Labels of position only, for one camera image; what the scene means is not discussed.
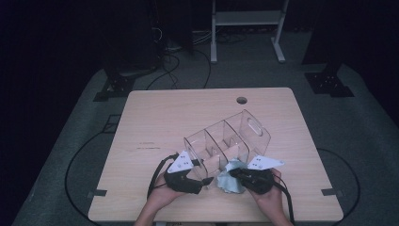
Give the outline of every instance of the black strap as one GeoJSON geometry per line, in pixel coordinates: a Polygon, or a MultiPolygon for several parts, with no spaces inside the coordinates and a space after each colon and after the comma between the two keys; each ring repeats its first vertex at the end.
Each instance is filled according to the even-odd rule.
{"type": "Polygon", "coordinates": [[[150,186],[149,186],[149,190],[148,190],[148,192],[147,192],[147,199],[150,197],[150,195],[151,195],[151,193],[152,193],[152,191],[153,191],[153,188],[154,188],[155,182],[156,182],[156,178],[158,178],[159,172],[161,171],[162,167],[165,165],[165,163],[166,163],[169,159],[175,160],[177,157],[179,157],[179,154],[178,154],[178,153],[175,153],[175,154],[173,154],[173,155],[168,156],[167,158],[165,158],[164,160],[162,160],[162,161],[159,163],[158,167],[156,168],[155,172],[153,173],[153,176],[152,176],[152,179],[151,179],[151,182],[150,182],[150,186]]]}
{"type": "Polygon", "coordinates": [[[276,186],[278,189],[280,189],[282,192],[284,192],[285,196],[287,197],[287,202],[288,202],[288,211],[290,212],[290,221],[295,225],[295,218],[294,218],[294,210],[293,210],[293,202],[291,201],[291,195],[288,192],[287,188],[284,186],[280,185],[279,183],[273,181],[273,186],[276,186]]]}

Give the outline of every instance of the hand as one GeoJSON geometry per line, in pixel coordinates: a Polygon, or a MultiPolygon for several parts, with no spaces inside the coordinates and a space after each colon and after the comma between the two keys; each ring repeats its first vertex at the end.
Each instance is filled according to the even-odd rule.
{"type": "Polygon", "coordinates": [[[155,187],[152,190],[150,197],[138,216],[135,226],[152,225],[156,213],[171,204],[176,198],[186,194],[178,192],[166,185],[164,172],[159,174],[155,182],[155,187]]]}
{"type": "MultiPolygon", "coordinates": [[[[281,172],[276,169],[271,169],[271,171],[277,176],[275,176],[274,179],[277,183],[279,183],[281,172]]],[[[263,195],[259,195],[250,189],[248,191],[258,204],[258,207],[262,213],[264,213],[274,225],[293,225],[284,215],[284,211],[282,209],[281,191],[277,187],[273,186],[270,191],[264,193],[263,195]]]]}

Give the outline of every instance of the floor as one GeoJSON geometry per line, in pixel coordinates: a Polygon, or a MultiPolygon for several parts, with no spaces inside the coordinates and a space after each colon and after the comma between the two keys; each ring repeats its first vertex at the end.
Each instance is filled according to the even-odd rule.
{"type": "MultiPolygon", "coordinates": [[[[354,97],[332,98],[313,93],[304,73],[320,72],[324,65],[301,64],[311,32],[282,33],[280,45],[286,57],[283,64],[278,63],[272,48],[272,35],[231,36],[240,41],[218,44],[216,64],[209,64],[210,46],[206,42],[196,45],[200,52],[193,55],[185,51],[171,53],[172,56],[165,57],[165,68],[175,70],[163,75],[165,70],[159,69],[142,76],[133,89],[292,89],[328,177],[339,191],[340,205],[349,213],[340,225],[397,225],[398,127],[366,88],[361,76],[347,66],[340,68],[338,76],[354,97]]],[[[103,130],[110,115],[121,114],[126,101],[121,97],[93,102],[105,81],[104,71],[93,74],[13,225],[94,224],[85,215],[113,139],[112,133],[97,133],[103,130]]]]}

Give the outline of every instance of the white object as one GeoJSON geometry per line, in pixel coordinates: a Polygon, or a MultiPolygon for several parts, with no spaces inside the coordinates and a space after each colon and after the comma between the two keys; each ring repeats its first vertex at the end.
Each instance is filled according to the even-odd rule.
{"type": "Polygon", "coordinates": [[[276,24],[276,37],[271,38],[279,63],[285,62],[284,54],[279,47],[279,38],[284,25],[285,15],[289,0],[283,0],[281,10],[266,11],[216,11],[216,0],[212,4],[212,39],[211,39],[211,62],[217,63],[216,53],[216,27],[221,25],[259,25],[276,24]]]}
{"type": "Polygon", "coordinates": [[[182,151],[179,154],[179,157],[172,163],[172,165],[168,169],[168,173],[184,171],[184,170],[191,170],[193,169],[194,165],[191,162],[191,158],[188,155],[187,151],[182,151]]]}
{"type": "Polygon", "coordinates": [[[284,161],[268,158],[261,155],[256,155],[252,161],[249,162],[247,168],[250,170],[267,170],[284,165],[284,161]]]}

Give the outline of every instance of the shelf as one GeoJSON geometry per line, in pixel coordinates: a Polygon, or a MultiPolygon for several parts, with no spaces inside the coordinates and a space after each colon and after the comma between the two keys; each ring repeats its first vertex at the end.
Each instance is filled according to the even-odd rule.
{"type": "Polygon", "coordinates": [[[279,24],[281,10],[217,12],[215,25],[279,24]]]}

